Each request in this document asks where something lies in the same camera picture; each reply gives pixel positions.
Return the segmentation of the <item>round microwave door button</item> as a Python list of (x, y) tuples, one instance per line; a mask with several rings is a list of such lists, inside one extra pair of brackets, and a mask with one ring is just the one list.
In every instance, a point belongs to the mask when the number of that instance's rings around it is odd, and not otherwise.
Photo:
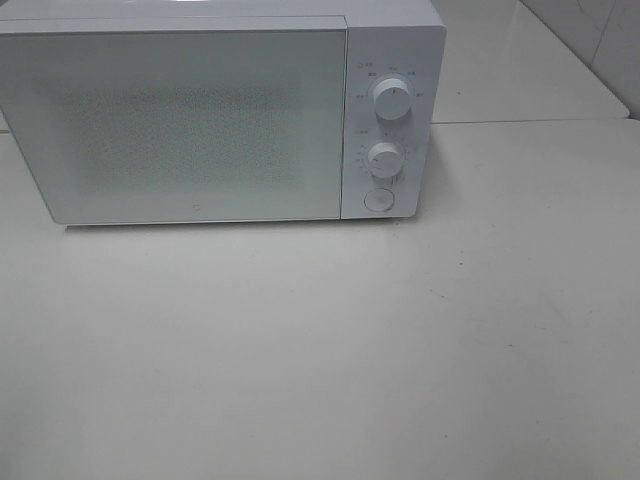
[(394, 205), (395, 195), (386, 188), (372, 189), (364, 197), (364, 206), (375, 214), (390, 216)]

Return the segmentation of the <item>white microwave door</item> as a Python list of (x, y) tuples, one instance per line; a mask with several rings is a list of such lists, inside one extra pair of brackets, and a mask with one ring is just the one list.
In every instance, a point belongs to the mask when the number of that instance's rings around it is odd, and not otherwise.
[(11, 35), (1, 109), (63, 225), (335, 219), (342, 30)]

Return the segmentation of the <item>white microwave oven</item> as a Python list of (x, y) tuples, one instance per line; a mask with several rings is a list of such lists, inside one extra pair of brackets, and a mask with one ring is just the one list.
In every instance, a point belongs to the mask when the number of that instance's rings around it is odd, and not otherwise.
[[(346, 34), (340, 214), (335, 219), (406, 218), (416, 213), (446, 41), (428, 1), (5, 1), (1, 40), (11, 35), (342, 30)], [(411, 110), (379, 118), (370, 96), (382, 76), (413, 87)], [(366, 156), (379, 142), (404, 152), (389, 179), (374, 177)], [(390, 216), (364, 206), (367, 192), (395, 195)]]

